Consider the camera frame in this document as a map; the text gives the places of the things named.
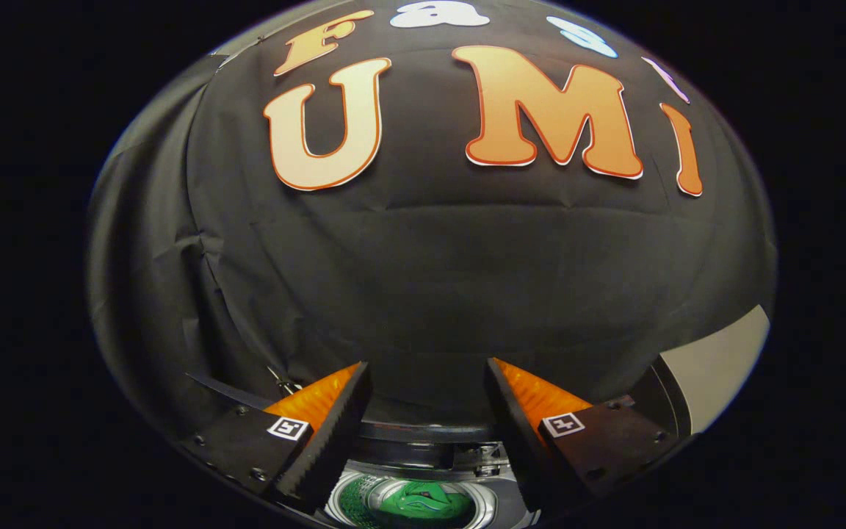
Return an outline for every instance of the screw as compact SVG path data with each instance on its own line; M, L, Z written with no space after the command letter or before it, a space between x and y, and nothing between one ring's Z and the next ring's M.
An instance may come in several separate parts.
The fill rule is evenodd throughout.
M266 481L266 472L263 472L262 469L252 468L250 469L250 478L258 481Z

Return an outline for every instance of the metal bracket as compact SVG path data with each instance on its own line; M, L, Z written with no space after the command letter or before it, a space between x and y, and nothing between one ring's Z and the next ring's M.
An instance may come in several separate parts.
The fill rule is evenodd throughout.
M678 436L615 399L584 411L547 417L540 434L554 454L595 496L604 496L647 471Z
M310 436L308 422L237 406L181 446L224 478L260 495L299 456Z

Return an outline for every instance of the white letter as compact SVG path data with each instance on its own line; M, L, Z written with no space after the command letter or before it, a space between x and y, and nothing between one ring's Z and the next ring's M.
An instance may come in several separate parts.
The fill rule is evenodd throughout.
M489 23L488 17L476 12L470 4L464 2L417 2L406 4L397 10L402 13L390 19L393 27L424 27L436 24L450 24L450 26L484 26Z
M592 51L597 51L597 53L604 54L605 57L618 57L615 50L610 48L609 44L606 44L605 40L602 40L602 37L587 28L577 26L571 23L571 21L565 21L557 17L547 17L547 21L554 24L554 26L560 27L560 34L567 37L572 43L577 44L577 46L583 46Z

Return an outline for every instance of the black fabric backdrop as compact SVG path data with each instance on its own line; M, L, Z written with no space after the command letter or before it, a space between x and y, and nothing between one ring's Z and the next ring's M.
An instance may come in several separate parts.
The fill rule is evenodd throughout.
M780 276L773 332L731 408L566 526L846 525L846 13L577 9L668 61L738 131L773 202ZM120 133L269 10L0 3L0 527L284 525L147 428L98 354L82 287L87 199Z
M414 30L388 22L402 4L322 2L264 27L278 32L216 74L225 57L181 74L110 154L91 204L91 312L120 384L168 435L218 410L186 371L272 395L267 365L306 385L369 361L367 419L472 424L491 421L480 383L491 356L601 402L658 353L756 305L772 314L776 238L759 175L693 84L672 71L683 104L641 60L661 57L582 19L618 59L580 48L544 18L570 14L542 4L480 4L486 26ZM332 54L272 75L286 41L362 9L378 14ZM523 168L468 161L479 94L449 52L475 43L520 51L558 87L577 61L620 78L644 177L602 177L578 155L558 167L543 151ZM326 80L373 57L393 67L372 164L333 190L286 187L262 107L315 84L306 137L329 153L344 124ZM691 121L700 198L677 190L660 103ZM543 146L527 117L521 130ZM578 150L588 144L587 127Z

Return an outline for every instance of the gray panel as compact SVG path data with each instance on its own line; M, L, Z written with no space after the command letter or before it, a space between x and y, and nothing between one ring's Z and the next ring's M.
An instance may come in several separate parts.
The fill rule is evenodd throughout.
M723 413L749 376L766 335L762 307L705 338L661 354L681 386L691 413L691 431L707 429Z

